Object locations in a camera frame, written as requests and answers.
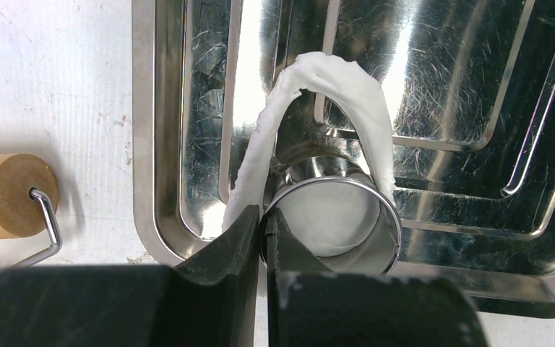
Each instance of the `stainless steel tray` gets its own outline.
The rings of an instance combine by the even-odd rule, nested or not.
[[[382,82],[403,219],[398,275],[443,275],[482,310],[555,317],[555,1],[133,0],[134,214],[175,265],[220,233],[277,74],[308,51]],[[304,93],[274,171],[356,133]]]

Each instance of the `white clay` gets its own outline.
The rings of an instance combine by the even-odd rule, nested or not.
[[[303,187],[277,206],[302,244],[319,257],[333,257],[365,241],[378,220],[379,204],[362,188],[330,182]]]
[[[326,95],[350,119],[361,141],[375,184],[379,191],[394,204],[392,125],[382,86],[355,61],[346,62],[340,57],[327,56],[322,52],[305,53],[298,56],[294,64],[280,73],[267,98],[267,106],[259,114],[257,127],[250,136],[248,149],[235,181],[235,188],[229,195],[223,231],[234,222],[247,205],[262,207],[262,196],[275,135],[278,133],[287,107],[301,95],[301,89]],[[340,208],[339,200],[331,203],[335,204],[334,209]],[[323,235],[322,229],[315,227],[305,230],[309,233],[320,233],[313,236],[297,235],[300,240],[308,240],[308,243],[311,242],[309,240],[313,240],[315,244],[305,242],[304,244],[310,249],[315,249],[314,253],[317,255],[346,252],[369,235],[364,235],[366,231],[362,233],[353,231],[356,234],[351,236],[326,235],[326,233]],[[345,244],[336,244],[336,241],[342,241]]]

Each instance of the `white dough strip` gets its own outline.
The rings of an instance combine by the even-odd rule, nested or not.
[[[376,186],[394,204],[392,125],[382,86],[355,61],[311,52],[297,56],[294,64],[280,73],[258,116],[235,188],[229,194],[223,231],[246,206],[262,208],[276,134],[286,109],[301,95],[301,89],[326,95],[350,119]]]

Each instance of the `white surface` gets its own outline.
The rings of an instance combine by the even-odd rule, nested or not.
[[[130,1],[0,1],[0,153],[41,156],[63,192],[48,263],[152,262],[133,224],[131,70]],[[0,267],[47,244],[0,241]],[[493,346],[555,345],[555,320],[481,317]]]

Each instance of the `metal wire handle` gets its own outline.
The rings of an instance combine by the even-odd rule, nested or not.
[[[52,201],[50,201],[50,197],[46,193],[36,188],[32,188],[29,191],[29,196],[31,199],[39,202],[39,204],[41,205],[41,211],[43,212],[43,221],[46,223],[46,230],[48,231],[48,236],[50,237],[50,246],[48,246],[48,248],[44,249],[43,251],[39,251],[24,259],[23,261],[14,264],[12,267],[31,266],[37,264],[38,262],[52,257],[63,247],[61,241],[61,230],[59,229],[59,224],[56,222],[56,217],[54,216],[54,208],[52,207]]]

